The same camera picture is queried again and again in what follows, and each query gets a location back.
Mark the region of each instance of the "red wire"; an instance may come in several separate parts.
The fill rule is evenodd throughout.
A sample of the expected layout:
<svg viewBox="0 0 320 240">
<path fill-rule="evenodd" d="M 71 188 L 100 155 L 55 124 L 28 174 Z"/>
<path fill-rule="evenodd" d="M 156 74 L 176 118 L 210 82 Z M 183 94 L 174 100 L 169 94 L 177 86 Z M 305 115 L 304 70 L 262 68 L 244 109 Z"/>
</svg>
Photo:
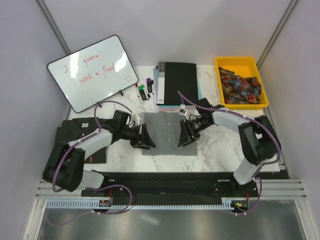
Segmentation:
<svg viewBox="0 0 320 240">
<path fill-rule="evenodd" d="M 249 197 L 250 197 L 250 196 L 249 196 L 249 193 L 248 193 L 247 191 L 246 191 L 245 193 L 246 193 L 246 200 L 245 200 L 245 202 L 247 203 L 247 202 L 249 201 Z"/>
</svg>

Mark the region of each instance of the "whiteboard marker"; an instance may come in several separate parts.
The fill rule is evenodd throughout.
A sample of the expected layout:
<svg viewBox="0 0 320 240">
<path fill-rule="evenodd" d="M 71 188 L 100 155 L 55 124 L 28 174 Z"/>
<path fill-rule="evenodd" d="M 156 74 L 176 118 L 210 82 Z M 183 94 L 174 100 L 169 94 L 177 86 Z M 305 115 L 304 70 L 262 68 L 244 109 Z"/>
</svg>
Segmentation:
<svg viewBox="0 0 320 240">
<path fill-rule="evenodd" d="M 139 89 L 138 89 L 138 84 L 137 83 L 135 84 L 135 89 L 136 89 L 136 95 L 138 96 L 138 98 L 140 98 Z"/>
<path fill-rule="evenodd" d="M 153 95 L 155 95 L 155 87 L 154 87 L 154 85 L 155 85 L 155 81 L 153 81 L 153 80 L 151 80 L 151 82 L 152 82 L 152 94 Z"/>
<path fill-rule="evenodd" d="M 142 100 L 143 100 L 143 101 L 148 100 L 148 98 L 147 98 L 147 93 L 146 93 L 146 91 L 145 91 L 145 89 L 144 89 L 144 86 L 141 85 L 141 86 L 139 86 L 138 89 L 139 89 L 139 92 L 140 92 L 140 95 L 141 95 Z"/>
<path fill-rule="evenodd" d="M 143 85 L 143 84 L 142 84 L 142 86 L 143 86 L 143 89 L 144 89 L 144 91 L 145 91 L 146 95 L 148 96 L 148 99 L 149 99 L 149 98 L 151 98 L 150 94 L 149 94 L 149 93 L 148 93 L 148 91 L 147 91 L 146 86 L 145 86 L 145 85 Z"/>
<path fill-rule="evenodd" d="M 152 93 L 152 80 L 151 80 L 151 78 L 146 79 L 146 86 L 148 88 L 148 93 Z"/>
</svg>

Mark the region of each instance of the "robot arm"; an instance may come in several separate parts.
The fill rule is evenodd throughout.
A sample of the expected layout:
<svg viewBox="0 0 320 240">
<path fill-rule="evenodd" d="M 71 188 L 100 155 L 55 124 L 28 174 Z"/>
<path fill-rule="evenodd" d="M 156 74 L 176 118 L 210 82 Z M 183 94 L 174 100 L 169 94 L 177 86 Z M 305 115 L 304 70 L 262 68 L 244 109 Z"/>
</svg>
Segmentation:
<svg viewBox="0 0 320 240">
<path fill-rule="evenodd" d="M 97 171 L 84 170 L 86 158 L 120 139 L 129 140 L 133 148 L 150 149 L 150 147 L 156 147 L 148 134 L 146 124 L 134 127 L 129 127 L 126 124 L 130 117 L 129 113 L 116 110 L 113 118 L 109 119 L 100 131 L 97 129 L 91 133 L 92 136 L 88 135 L 70 141 L 68 144 L 56 142 L 43 171 L 43 179 L 53 182 L 62 157 L 71 146 L 79 142 L 80 144 L 72 149 L 63 162 L 56 178 L 56 185 L 70 192 L 78 187 L 99 188 L 103 183 L 104 175 Z"/>
<path fill-rule="evenodd" d="M 205 98 L 199 101 L 199 105 L 212 108 Z M 213 108 L 227 109 L 222 105 L 217 105 Z M 201 117 L 194 120 L 182 120 L 180 122 L 181 134 L 178 147 L 184 147 L 198 140 L 200 138 L 200 131 L 211 125 L 224 126 L 238 133 L 244 155 L 240 166 L 233 173 L 233 178 L 238 185 L 244 185 L 250 182 L 262 164 L 277 153 L 274 142 L 257 124 L 228 112 L 211 112 L 199 108 L 197 108 L 197 110 Z M 255 120 L 263 124 L 275 137 L 279 146 L 281 146 L 269 119 L 262 115 L 255 118 Z"/>
</svg>

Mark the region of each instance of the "marble tabletop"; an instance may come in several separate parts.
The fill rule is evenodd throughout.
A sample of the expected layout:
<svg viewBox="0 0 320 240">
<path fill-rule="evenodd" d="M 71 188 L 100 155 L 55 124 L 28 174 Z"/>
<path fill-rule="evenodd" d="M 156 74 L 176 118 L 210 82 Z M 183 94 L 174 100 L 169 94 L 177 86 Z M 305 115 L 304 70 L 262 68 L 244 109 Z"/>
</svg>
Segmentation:
<svg viewBox="0 0 320 240">
<path fill-rule="evenodd" d="M 134 69 L 139 78 L 139 84 L 146 84 L 147 78 L 153 79 L 155 66 L 135 66 Z M 197 78 L 200 92 L 203 98 L 214 106 L 220 104 L 218 81 L 214 66 L 197 65 Z M 136 87 L 132 86 L 123 91 L 124 96 L 116 94 L 108 100 L 125 104 L 133 114 L 155 111 L 153 99 L 142 101 L 137 97 Z M 110 119 L 115 110 L 125 110 L 120 105 L 105 103 L 97 109 L 99 118 Z M 248 117 L 257 117 L 263 114 L 262 110 L 237 111 Z M 81 113 L 71 110 L 69 119 L 88 118 L 94 116 L 94 108 L 91 107 Z M 222 126 L 210 126 L 201 132 L 197 144 L 197 156 L 177 155 L 142 155 L 142 150 L 132 148 L 129 141 L 119 140 L 107 150 L 107 163 L 85 164 L 86 170 L 102 172 L 233 172 L 244 155 L 241 148 L 239 135 Z M 279 172 L 277 163 L 266 165 L 263 172 Z"/>
</svg>

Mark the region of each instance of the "folded fabric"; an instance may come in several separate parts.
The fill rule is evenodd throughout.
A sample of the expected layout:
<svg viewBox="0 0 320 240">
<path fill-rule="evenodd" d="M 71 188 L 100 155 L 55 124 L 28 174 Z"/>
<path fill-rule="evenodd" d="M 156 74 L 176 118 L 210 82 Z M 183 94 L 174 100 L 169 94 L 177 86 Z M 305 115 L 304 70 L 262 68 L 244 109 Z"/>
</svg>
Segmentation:
<svg viewBox="0 0 320 240">
<path fill-rule="evenodd" d="M 100 124 L 105 124 L 107 119 L 98 118 Z M 61 127 L 56 129 L 55 142 L 68 144 L 91 134 L 96 130 L 97 124 L 94 117 L 74 118 L 72 120 L 64 120 Z M 105 164 L 107 162 L 107 147 L 93 153 L 84 160 L 85 164 Z"/>
<path fill-rule="evenodd" d="M 180 121 L 186 119 L 179 113 L 169 112 L 145 112 L 143 114 L 144 123 L 150 138 L 156 144 L 156 148 L 143 149 L 142 155 L 178 155 L 197 156 L 197 144 L 194 142 L 185 147 L 178 147 L 180 138 Z"/>
<path fill-rule="evenodd" d="M 234 71 L 219 67 L 224 102 L 226 104 L 259 104 L 261 84 L 253 77 L 241 77 Z"/>
</svg>

